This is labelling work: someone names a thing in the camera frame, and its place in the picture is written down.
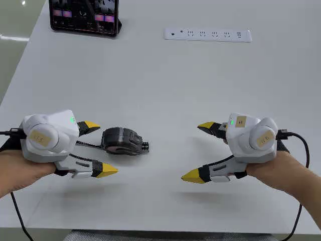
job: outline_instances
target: black tape measure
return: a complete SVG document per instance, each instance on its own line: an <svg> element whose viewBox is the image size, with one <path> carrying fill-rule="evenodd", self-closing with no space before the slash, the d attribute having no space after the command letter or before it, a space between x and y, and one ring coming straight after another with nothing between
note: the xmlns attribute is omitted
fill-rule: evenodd
<svg viewBox="0 0 321 241"><path fill-rule="evenodd" d="M127 128L114 127L105 130L101 138L101 147L110 154L131 155L149 152L149 143L143 142L142 137Z"/></svg>

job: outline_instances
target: label sticker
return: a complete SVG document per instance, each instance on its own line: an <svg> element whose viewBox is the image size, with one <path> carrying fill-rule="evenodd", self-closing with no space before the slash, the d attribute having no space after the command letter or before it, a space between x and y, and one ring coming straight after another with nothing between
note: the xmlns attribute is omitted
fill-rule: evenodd
<svg viewBox="0 0 321 241"><path fill-rule="evenodd" d="M237 128L244 128L245 127L245 123L246 123L246 116L238 116L236 118L236 122L235 122L235 127Z"/></svg>
<svg viewBox="0 0 321 241"><path fill-rule="evenodd" d="M29 139L39 143L40 145L47 147L49 142L51 141L51 138L48 136L45 136L39 131L33 130L29 136Z"/></svg>
<svg viewBox="0 0 321 241"><path fill-rule="evenodd" d="M258 139L256 139L256 143L259 147L263 147L266 143L273 140L274 135L272 131L268 130L263 135L261 135Z"/></svg>

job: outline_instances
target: wrist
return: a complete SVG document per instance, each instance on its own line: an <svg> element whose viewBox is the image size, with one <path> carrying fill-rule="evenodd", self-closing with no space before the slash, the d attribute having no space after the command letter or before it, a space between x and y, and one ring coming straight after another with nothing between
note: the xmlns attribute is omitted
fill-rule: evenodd
<svg viewBox="0 0 321 241"><path fill-rule="evenodd" d="M0 174L0 198L12 192L12 187L9 185L8 180Z"/></svg>
<svg viewBox="0 0 321 241"><path fill-rule="evenodd" d="M300 171L293 173L291 185L285 192L299 202L304 202L306 194L310 192L310 187L313 186L314 176L315 174L312 171L302 167Z"/></svg>

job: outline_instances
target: power outlet socket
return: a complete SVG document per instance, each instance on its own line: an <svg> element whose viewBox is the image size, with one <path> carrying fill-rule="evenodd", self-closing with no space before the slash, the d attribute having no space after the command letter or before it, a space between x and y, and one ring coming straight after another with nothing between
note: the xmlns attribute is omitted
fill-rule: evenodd
<svg viewBox="0 0 321 241"><path fill-rule="evenodd" d="M166 28L164 31L164 38L170 40L252 42L252 36L249 30L210 28Z"/></svg>

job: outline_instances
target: table surface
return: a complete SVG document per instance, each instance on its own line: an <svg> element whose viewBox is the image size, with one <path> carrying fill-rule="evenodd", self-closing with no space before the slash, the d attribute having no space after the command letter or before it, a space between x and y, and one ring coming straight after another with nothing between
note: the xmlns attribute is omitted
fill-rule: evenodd
<svg viewBox="0 0 321 241"><path fill-rule="evenodd" d="M53 32L45 4L0 107L1 129L69 108L78 121L131 128L151 149L124 157L77 147L119 173L52 175L17 191L27 227L290 232L298 203L254 178L198 185L180 177L230 155L196 126L231 112L269 116L303 135L321 174L321 131L311 123L321 118L320 10L317 0L122 0L123 29L113 39ZM250 29L253 42L164 40L165 27ZM81 140L98 144L101 132ZM285 144L305 162L299 141ZM19 227L9 196L0 207L0 226ZM297 233L320 233L305 210Z"/></svg>

